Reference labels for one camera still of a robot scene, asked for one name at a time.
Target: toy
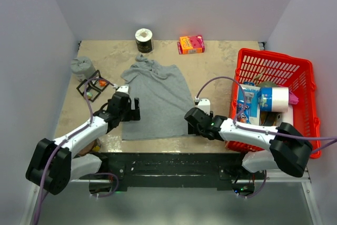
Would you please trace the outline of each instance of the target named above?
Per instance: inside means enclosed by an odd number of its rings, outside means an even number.
[[[100,86],[101,86],[101,87],[104,87],[104,86],[106,86],[106,82],[105,82],[105,81],[103,81],[103,80],[99,80],[99,84],[100,84]]]

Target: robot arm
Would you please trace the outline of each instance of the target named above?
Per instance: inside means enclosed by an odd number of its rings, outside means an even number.
[[[208,115],[198,106],[190,109],[186,113],[185,119],[195,134],[210,140],[239,141],[265,149],[259,152],[248,152],[244,157],[242,165],[250,172],[280,169],[291,176],[300,178],[305,171],[312,151],[312,145],[309,141],[242,130],[234,125],[232,119],[218,115],[213,117],[212,113]],[[282,123],[279,127],[256,126],[239,122],[236,122],[236,125],[302,136],[288,123]]]
[[[37,185],[40,184],[48,158],[63,140],[67,140],[67,143],[57,152],[49,167],[44,184],[45,190],[51,194],[58,194],[69,181],[99,171],[102,166],[102,157],[93,154],[87,154],[80,158],[75,158],[75,156],[93,140],[116,128],[121,121],[140,120],[139,99],[135,99],[134,104],[135,109],[132,110],[128,86],[121,86],[108,100],[106,110],[103,109],[103,106],[93,114],[92,123],[88,120],[77,129],[53,141],[48,139],[39,141],[27,169],[26,179]],[[85,130],[70,139],[68,138],[86,125],[89,126]]]

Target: paper towel roll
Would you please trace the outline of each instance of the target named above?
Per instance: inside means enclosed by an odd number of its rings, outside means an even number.
[[[263,87],[260,93],[259,105],[261,111],[280,113],[288,111],[288,87]]]
[[[136,43],[139,52],[149,53],[153,50],[152,32],[149,29],[142,28],[137,30]]]

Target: white wall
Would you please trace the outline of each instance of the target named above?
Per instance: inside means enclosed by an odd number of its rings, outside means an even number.
[[[201,33],[206,40],[265,41],[290,0],[57,0],[84,40],[133,40],[141,27],[156,39]]]
[[[317,84],[321,136],[337,135],[337,0],[291,0],[267,49],[310,59]],[[314,194],[326,225],[337,219],[337,144],[310,161]]]
[[[55,0],[0,0],[0,224],[19,224],[37,142],[52,138],[76,40]]]

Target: gray cloth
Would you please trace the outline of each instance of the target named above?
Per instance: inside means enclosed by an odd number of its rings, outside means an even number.
[[[158,139],[187,134],[184,115],[194,106],[186,80],[176,65],[161,66],[143,55],[122,74],[130,97],[140,98],[141,120],[123,123],[122,139]]]

